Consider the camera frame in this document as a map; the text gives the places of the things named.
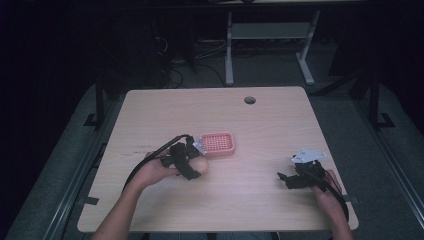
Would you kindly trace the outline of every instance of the dark background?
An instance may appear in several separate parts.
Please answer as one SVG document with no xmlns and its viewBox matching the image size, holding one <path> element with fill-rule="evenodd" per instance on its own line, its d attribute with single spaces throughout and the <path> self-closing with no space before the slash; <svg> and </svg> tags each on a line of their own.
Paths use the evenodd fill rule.
<svg viewBox="0 0 424 240">
<path fill-rule="evenodd" d="M 160 70 L 167 62 L 155 54 L 149 14 L 119 7 L 113 1 L 0 1 L 0 237 L 97 78 L 111 97 L 131 88 L 164 85 Z M 331 74 L 345 75 L 359 67 L 375 70 L 423 133 L 422 4 L 370 1 L 363 8 L 342 10 L 324 10 L 314 38 L 340 44 Z M 225 34 L 222 13 L 159 16 L 157 26 L 173 40 L 170 47 L 187 58 L 193 50 L 187 39 Z"/>
</svg>

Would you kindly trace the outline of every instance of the gray carpet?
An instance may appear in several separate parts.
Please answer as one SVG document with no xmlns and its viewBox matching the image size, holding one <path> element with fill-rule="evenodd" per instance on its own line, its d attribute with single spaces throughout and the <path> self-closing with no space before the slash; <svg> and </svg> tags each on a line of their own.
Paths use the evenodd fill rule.
<svg viewBox="0 0 424 240">
<path fill-rule="evenodd" d="M 302 86 L 307 92 L 316 91 L 334 81 L 328 77 L 335 45 L 313 45 L 307 61 L 316 79 L 314 86 L 307 86 L 296 63 L 296 46 L 275 52 L 265 52 L 250 58 L 234 59 L 234 87 L 246 86 Z M 224 58 L 201 59 L 198 63 L 213 67 L 220 76 L 224 74 Z M 197 66 L 197 73 L 184 65 L 175 69 L 184 76 L 181 87 L 205 88 L 222 87 L 216 72 L 204 66 Z M 174 81 L 179 74 L 171 72 Z M 333 159 L 351 197 L 359 219 L 359 228 L 354 231 L 356 239 L 424 239 L 421 228 L 408 202 L 400 190 L 386 155 L 377 141 L 376 132 L 363 116 L 363 102 L 354 102 L 347 97 L 349 85 L 337 89 L 326 97 L 311 97 L 310 101 L 330 147 Z M 423 195 L 424 140 L 408 117 L 403 113 L 396 97 L 384 87 L 381 89 L 380 109 L 387 112 L 396 128 L 383 129 L 383 136 L 390 149 L 401 159 L 400 164 L 411 183 Z M 58 205 L 63 200 L 64 191 L 69 187 L 79 161 L 88 156 L 96 162 L 96 155 L 107 143 L 113 129 L 122 98 L 106 99 L 107 119 L 105 124 L 94 131 L 94 127 L 84 127 L 88 114 L 95 112 L 94 88 L 87 91 L 75 111 L 68 127 L 52 153 L 45 170 L 28 197 L 8 239 L 42 239 L 49 229 L 50 221 Z M 84 173 L 87 176 L 79 197 L 72 200 L 69 219 L 61 225 L 57 238 L 89 239 L 76 228 L 82 210 L 80 199 L 87 196 L 95 177 L 96 168 Z M 280 233 L 281 239 L 328 239 L 330 233 L 302 232 Z M 140 234 L 132 234 L 130 239 L 140 239 Z"/>
</svg>

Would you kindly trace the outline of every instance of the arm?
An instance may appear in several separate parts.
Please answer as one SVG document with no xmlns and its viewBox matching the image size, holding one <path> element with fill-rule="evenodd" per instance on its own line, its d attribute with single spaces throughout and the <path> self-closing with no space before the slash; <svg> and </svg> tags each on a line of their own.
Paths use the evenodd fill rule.
<svg viewBox="0 0 424 240">
<path fill-rule="evenodd" d="M 168 150 L 165 150 L 159 154 L 159 157 L 166 155 L 167 152 Z M 192 159 L 190 165 L 202 174 L 208 168 L 207 160 L 203 157 Z M 146 163 L 125 187 L 92 239 L 127 239 L 134 211 L 143 190 L 165 177 L 177 174 L 179 174 L 177 169 L 163 167 L 159 159 Z"/>
<path fill-rule="evenodd" d="M 337 181 L 336 175 L 333 171 L 328 170 L 324 180 L 331 184 L 334 189 L 341 189 Z M 351 240 L 353 239 L 352 231 L 350 230 L 349 224 L 346 221 L 343 209 L 340 203 L 333 196 L 330 191 L 323 192 L 319 187 L 313 186 L 312 191 L 318 202 L 318 206 L 325 213 L 328 220 L 331 223 L 331 230 L 333 232 L 334 240 Z"/>
</svg>

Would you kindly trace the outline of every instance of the table leg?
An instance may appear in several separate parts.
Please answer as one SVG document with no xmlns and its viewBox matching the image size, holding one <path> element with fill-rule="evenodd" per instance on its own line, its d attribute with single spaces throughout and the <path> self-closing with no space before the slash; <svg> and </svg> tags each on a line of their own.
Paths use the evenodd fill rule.
<svg viewBox="0 0 424 240">
<path fill-rule="evenodd" d="M 311 72 L 309 71 L 308 64 L 306 63 L 306 55 L 308 54 L 309 46 L 311 45 L 312 38 L 314 36 L 319 15 L 320 15 L 320 11 L 314 12 L 312 20 L 309 24 L 308 32 L 306 33 L 305 45 L 303 46 L 302 51 L 296 53 L 297 61 L 299 62 L 299 66 L 300 66 L 300 69 L 302 70 L 303 77 L 305 78 L 306 84 L 308 85 L 314 85 L 315 82 Z"/>
<path fill-rule="evenodd" d="M 231 25 L 232 25 L 232 13 L 228 13 L 228 25 L 227 25 L 227 55 L 225 56 L 225 84 L 231 86 L 234 84 L 233 77 L 233 62 L 231 60 Z"/>
</svg>

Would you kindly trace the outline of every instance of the tabletop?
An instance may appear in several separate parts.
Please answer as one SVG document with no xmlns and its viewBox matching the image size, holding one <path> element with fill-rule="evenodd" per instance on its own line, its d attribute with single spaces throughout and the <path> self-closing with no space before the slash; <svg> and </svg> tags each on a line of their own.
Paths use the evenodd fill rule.
<svg viewBox="0 0 424 240">
<path fill-rule="evenodd" d="M 222 232 L 329 229 L 310 189 L 289 190 L 277 172 L 295 175 L 291 158 L 301 148 L 325 152 L 314 111 L 300 87 L 210 88 L 130 91 L 123 103 L 78 222 L 94 232 L 120 196 L 131 170 L 182 134 L 229 131 L 232 156 L 208 159 L 198 179 L 168 177 L 141 195 L 131 231 Z M 350 203 L 350 227 L 358 219 Z"/>
</svg>

